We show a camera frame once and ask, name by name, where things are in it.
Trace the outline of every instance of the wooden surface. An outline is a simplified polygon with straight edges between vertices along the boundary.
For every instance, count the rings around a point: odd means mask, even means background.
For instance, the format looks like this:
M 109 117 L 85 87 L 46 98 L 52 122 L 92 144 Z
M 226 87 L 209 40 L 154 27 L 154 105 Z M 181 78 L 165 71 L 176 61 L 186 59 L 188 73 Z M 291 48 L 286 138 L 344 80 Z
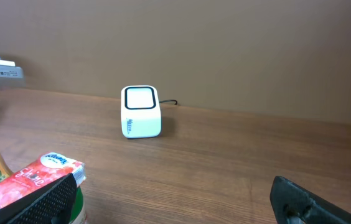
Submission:
M 91 223 L 275 223 L 276 175 L 351 212 L 351 126 L 161 107 L 158 138 L 127 140 L 119 100 L 0 91 L 0 151 L 12 170 L 85 162 Z

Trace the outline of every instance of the black cable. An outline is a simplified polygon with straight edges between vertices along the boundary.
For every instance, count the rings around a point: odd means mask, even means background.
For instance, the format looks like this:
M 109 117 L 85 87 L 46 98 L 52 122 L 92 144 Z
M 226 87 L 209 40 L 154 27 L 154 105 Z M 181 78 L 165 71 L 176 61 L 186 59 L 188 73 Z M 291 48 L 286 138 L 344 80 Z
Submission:
M 175 102 L 174 105 L 178 104 L 177 100 L 162 100 L 162 101 L 159 101 L 159 103 L 165 103 L 165 102 Z

